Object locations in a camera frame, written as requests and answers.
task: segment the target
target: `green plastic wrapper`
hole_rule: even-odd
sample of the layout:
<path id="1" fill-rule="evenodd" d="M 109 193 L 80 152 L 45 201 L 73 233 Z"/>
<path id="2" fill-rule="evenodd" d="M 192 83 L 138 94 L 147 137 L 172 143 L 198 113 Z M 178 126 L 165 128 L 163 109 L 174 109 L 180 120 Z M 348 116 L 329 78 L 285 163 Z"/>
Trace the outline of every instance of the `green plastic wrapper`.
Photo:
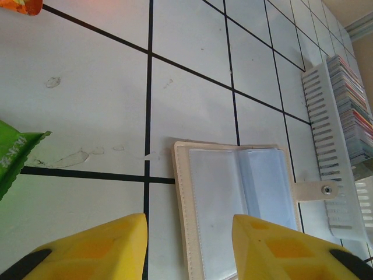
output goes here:
<path id="1" fill-rule="evenodd" d="M 0 200 L 20 173 L 31 150 L 51 132 L 20 133 L 0 120 Z"/>

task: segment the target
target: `white card holder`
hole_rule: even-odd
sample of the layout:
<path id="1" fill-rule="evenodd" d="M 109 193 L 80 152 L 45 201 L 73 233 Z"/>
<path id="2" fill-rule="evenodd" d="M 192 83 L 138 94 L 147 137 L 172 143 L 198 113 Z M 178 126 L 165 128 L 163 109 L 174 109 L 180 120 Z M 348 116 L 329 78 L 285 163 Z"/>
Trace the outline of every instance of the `white card holder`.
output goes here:
<path id="1" fill-rule="evenodd" d="M 337 195 L 331 181 L 295 184 L 288 152 L 275 145 L 176 142 L 173 162 L 189 279 L 237 279 L 233 215 L 300 230 L 298 201 Z"/>

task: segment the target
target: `wall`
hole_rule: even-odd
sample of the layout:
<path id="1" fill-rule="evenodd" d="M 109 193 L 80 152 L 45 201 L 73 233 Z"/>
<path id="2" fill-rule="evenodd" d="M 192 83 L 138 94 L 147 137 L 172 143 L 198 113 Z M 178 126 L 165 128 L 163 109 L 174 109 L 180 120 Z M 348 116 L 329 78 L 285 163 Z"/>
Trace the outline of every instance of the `wall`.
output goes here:
<path id="1" fill-rule="evenodd" d="M 372 0 L 323 0 L 323 2 L 344 27 L 373 11 Z"/>
<path id="2" fill-rule="evenodd" d="M 369 105 L 373 108 L 373 33 L 353 43 Z"/>

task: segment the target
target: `stack of cards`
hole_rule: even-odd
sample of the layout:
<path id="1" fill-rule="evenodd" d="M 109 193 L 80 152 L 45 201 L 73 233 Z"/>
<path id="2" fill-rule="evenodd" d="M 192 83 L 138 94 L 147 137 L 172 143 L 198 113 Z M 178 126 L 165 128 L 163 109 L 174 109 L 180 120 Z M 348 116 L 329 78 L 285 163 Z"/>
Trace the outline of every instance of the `stack of cards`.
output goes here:
<path id="1" fill-rule="evenodd" d="M 339 55 L 328 58 L 328 70 L 351 165 L 373 157 L 373 126 L 363 87 Z"/>

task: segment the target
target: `orange package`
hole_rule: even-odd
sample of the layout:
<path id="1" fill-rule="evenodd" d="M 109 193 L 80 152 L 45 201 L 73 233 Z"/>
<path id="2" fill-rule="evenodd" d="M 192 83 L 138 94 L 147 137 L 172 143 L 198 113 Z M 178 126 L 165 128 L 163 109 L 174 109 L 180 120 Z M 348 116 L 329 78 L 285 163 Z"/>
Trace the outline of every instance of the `orange package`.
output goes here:
<path id="1" fill-rule="evenodd" d="M 0 7 L 35 16 L 41 11 L 43 0 L 0 0 Z"/>

